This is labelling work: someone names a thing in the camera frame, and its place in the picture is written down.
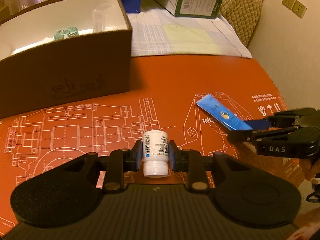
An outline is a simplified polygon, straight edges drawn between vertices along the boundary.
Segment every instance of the white wall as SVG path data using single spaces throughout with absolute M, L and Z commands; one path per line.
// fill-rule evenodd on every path
M 303 19 L 282 0 L 264 0 L 248 49 L 289 108 L 320 109 L 320 0 L 299 1 L 307 6 Z

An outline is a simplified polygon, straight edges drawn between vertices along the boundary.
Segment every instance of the green round object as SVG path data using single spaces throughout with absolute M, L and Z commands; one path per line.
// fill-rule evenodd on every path
M 54 40 L 59 41 L 72 36 L 79 36 L 79 32 L 76 27 L 63 28 L 57 31 L 57 33 L 54 35 Z

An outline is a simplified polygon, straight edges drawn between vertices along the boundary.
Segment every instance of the black cable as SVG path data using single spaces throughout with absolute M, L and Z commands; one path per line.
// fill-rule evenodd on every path
M 318 194 L 320 194 L 320 189 L 309 194 L 306 198 L 306 201 L 312 202 L 312 203 L 320 203 L 320 195 Z

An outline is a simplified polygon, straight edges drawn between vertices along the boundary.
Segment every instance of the open box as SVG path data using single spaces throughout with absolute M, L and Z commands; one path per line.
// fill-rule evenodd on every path
M 131 36 L 120 0 L 48 0 L 0 22 L 0 118 L 127 92 Z

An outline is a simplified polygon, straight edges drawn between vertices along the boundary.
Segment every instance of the orange desk mat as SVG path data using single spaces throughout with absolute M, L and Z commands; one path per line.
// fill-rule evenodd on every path
M 0 121 L 2 234 L 17 223 L 10 208 L 10 195 L 18 184 L 87 152 L 103 156 L 119 148 L 132 148 L 148 130 L 163 130 L 181 148 L 192 148 L 203 155 L 223 151 L 295 186 L 303 181 L 296 159 L 258 156 L 242 144 L 230 145 L 220 124 L 195 103 L 211 93 L 243 120 L 261 119 L 287 109 L 256 60 L 171 55 L 132 58 L 131 65 L 128 93 L 50 107 Z M 208 177 L 213 187 L 210 173 Z M 137 173 L 126 173 L 125 181 L 183 183 L 186 174 L 170 172 L 167 178 L 146 179 L 140 169 Z

